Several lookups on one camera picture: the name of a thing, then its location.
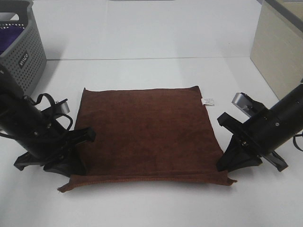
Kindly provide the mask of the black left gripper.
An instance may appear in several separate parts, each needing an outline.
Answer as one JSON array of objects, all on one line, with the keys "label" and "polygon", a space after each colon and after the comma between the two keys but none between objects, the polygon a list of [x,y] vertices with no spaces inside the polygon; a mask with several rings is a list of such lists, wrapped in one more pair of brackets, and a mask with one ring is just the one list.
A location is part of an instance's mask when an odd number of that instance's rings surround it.
[{"label": "black left gripper", "polygon": [[23,171],[27,166],[42,166],[49,173],[85,175],[86,169],[76,146],[93,142],[95,137],[96,133],[91,127],[62,134],[53,129],[45,132],[34,129],[24,139],[18,140],[27,152],[16,159],[14,167]]}]

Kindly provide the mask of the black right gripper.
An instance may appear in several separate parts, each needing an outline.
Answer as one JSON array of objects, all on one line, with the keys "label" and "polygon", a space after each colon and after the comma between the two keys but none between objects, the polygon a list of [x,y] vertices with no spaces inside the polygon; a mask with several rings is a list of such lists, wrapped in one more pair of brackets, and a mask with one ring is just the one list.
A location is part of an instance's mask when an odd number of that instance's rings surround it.
[{"label": "black right gripper", "polygon": [[259,166],[262,164],[262,157],[279,172],[288,167],[286,161],[274,150],[271,151],[261,146],[240,121],[227,113],[223,113],[217,120],[220,126],[232,133],[226,151],[216,163],[219,172],[225,170],[231,172],[245,167]]}]

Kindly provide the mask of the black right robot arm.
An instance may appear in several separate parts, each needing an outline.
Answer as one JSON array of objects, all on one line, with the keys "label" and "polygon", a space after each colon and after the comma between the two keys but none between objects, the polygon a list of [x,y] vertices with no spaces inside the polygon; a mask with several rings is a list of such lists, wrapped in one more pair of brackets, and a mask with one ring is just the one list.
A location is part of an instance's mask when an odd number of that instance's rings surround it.
[{"label": "black right robot arm", "polygon": [[219,125],[229,130],[232,138],[216,163],[217,170],[259,166],[263,158],[279,172],[286,169],[288,164],[275,150],[303,134],[303,86],[298,85],[270,109],[245,93],[236,93],[232,103],[248,120],[240,122],[226,112],[218,117]]}]

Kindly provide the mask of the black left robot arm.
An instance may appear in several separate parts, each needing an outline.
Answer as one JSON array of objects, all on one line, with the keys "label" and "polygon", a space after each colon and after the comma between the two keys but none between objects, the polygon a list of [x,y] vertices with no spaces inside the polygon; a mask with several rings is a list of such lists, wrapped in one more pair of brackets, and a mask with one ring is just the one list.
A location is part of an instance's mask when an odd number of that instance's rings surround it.
[{"label": "black left robot arm", "polygon": [[15,140],[26,150],[14,163],[18,170],[41,166],[46,172],[67,177],[86,174],[76,147],[93,142],[96,133],[91,127],[71,130],[73,119],[65,107],[66,99],[56,103],[48,93],[33,100],[25,95],[9,71],[0,67],[0,128],[3,130],[0,135]]}]

